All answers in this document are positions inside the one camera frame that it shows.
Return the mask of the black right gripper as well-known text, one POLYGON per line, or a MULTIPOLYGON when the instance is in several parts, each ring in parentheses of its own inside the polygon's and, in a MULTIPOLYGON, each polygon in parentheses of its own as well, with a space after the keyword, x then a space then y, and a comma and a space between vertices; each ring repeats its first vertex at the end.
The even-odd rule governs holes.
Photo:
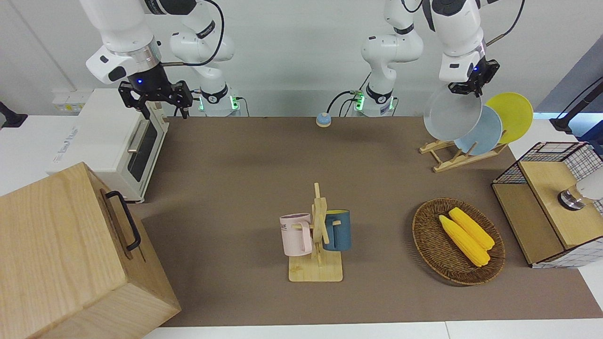
POLYGON ((130 75, 127 79, 119 84, 119 95, 126 107, 140 109, 146 120, 149 120, 151 114, 146 102, 169 103, 180 109, 183 119, 189 117, 189 108, 194 101, 190 89, 183 80, 171 83, 163 64, 130 75))

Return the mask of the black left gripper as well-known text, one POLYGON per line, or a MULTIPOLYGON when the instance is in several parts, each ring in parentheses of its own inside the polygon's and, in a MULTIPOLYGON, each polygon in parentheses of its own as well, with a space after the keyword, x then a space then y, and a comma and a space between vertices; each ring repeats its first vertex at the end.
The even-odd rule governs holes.
POLYGON ((452 94, 475 94, 477 98, 480 98, 483 95, 482 87, 493 79, 499 68, 500 64, 497 60, 481 59, 476 65, 470 64, 467 81, 449 83, 448 90, 452 94))

